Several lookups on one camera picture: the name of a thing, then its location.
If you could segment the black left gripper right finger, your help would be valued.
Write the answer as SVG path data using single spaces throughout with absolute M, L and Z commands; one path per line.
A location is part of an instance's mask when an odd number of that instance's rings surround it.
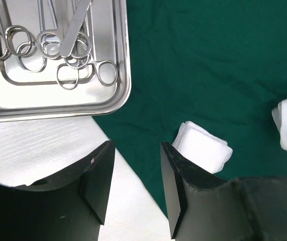
M 224 180 L 163 142 L 161 171 L 174 240 L 287 240 L 287 177 Z

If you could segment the steel scalpel handle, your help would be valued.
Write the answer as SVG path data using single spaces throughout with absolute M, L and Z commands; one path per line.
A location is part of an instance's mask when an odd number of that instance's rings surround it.
M 90 39 L 88 35 L 86 35 L 84 32 L 79 31 L 82 27 L 84 18 L 90 7 L 90 4 L 90 0 L 78 2 L 77 8 L 68 26 L 67 33 L 64 35 L 64 39 L 60 46 L 60 55 L 62 58 L 67 58 L 72 55 L 72 50 L 78 35 L 83 35 L 83 37 L 86 39 L 87 49 L 85 53 L 83 53 L 82 55 L 75 55 L 74 58 L 83 58 L 90 53 L 92 47 Z

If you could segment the steel surgical scissors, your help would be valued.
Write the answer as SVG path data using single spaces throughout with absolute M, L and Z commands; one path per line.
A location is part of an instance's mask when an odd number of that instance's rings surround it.
M 23 57 L 33 48 L 33 36 L 22 25 L 14 25 L 6 1 L 0 1 L 0 61 L 11 55 Z

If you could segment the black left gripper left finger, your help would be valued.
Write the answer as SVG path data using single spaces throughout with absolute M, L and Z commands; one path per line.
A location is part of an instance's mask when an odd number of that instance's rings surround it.
M 29 186 L 0 184 L 0 240 L 97 240 L 105 223 L 115 144 Z

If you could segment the stainless steel instrument tray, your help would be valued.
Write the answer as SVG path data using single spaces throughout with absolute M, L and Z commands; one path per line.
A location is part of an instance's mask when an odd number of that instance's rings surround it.
M 6 1 L 14 25 L 33 36 L 40 33 L 37 1 Z M 77 1 L 67 1 L 71 20 Z M 48 1 L 43 1 L 45 28 L 53 29 Z M 108 114 L 119 109 L 131 91 L 127 6 L 125 1 L 91 1 L 82 31 L 92 49 L 81 69 L 63 59 L 48 60 L 40 73 L 22 69 L 17 56 L 0 61 L 0 122 L 80 115 Z M 42 56 L 34 47 L 21 57 L 25 66 L 37 70 Z

